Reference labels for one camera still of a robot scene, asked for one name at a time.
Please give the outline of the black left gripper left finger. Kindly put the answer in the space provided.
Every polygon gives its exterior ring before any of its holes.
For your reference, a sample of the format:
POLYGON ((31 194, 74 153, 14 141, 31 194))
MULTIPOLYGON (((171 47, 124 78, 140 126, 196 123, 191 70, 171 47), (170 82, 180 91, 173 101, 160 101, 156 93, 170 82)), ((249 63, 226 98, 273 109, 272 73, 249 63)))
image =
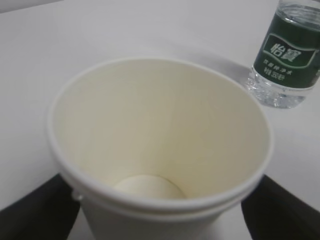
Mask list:
POLYGON ((2 240, 66 240, 80 204, 72 188, 57 174, 43 185, 0 211, 2 240))

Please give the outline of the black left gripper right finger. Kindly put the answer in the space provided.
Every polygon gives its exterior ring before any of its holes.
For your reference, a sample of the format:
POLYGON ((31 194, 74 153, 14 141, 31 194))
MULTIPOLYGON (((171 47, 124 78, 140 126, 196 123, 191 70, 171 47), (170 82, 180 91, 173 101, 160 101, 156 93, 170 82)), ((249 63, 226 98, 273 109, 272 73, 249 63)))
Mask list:
POLYGON ((241 210, 253 240, 320 238, 320 212, 266 175, 241 202, 241 210))

